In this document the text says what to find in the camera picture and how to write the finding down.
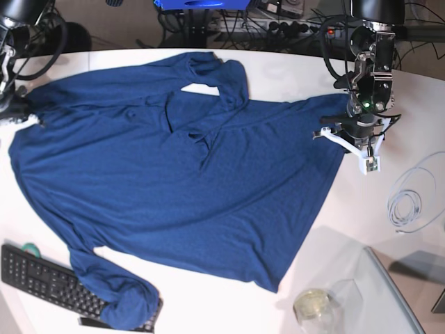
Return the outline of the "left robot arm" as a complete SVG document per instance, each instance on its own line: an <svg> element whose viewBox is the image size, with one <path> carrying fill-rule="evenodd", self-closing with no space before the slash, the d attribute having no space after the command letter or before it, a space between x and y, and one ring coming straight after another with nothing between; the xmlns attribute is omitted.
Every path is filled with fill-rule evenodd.
<svg viewBox="0 0 445 334"><path fill-rule="evenodd" d="M320 25L318 36L325 66L335 79L334 87L349 95L344 115L324 116L321 123L335 125L333 134L344 148L374 145L400 118L388 112L394 106L394 27L404 22L403 1L351 1L349 14L334 15ZM343 27L345 53L355 58L354 69L343 75L332 67L327 50L327 31L335 24Z"/></svg>

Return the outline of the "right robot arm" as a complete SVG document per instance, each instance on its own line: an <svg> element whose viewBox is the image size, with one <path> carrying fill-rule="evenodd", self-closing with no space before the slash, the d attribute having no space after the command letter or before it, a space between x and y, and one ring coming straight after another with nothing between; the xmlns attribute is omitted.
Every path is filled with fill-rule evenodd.
<svg viewBox="0 0 445 334"><path fill-rule="evenodd" d="M33 74L22 75L24 66L39 48L40 39L51 24L60 29L60 40L48 63ZM1 2L1 121L20 123L31 115L26 89L17 81L32 81L58 60L68 39L66 21L56 12L54 1Z"/></svg>

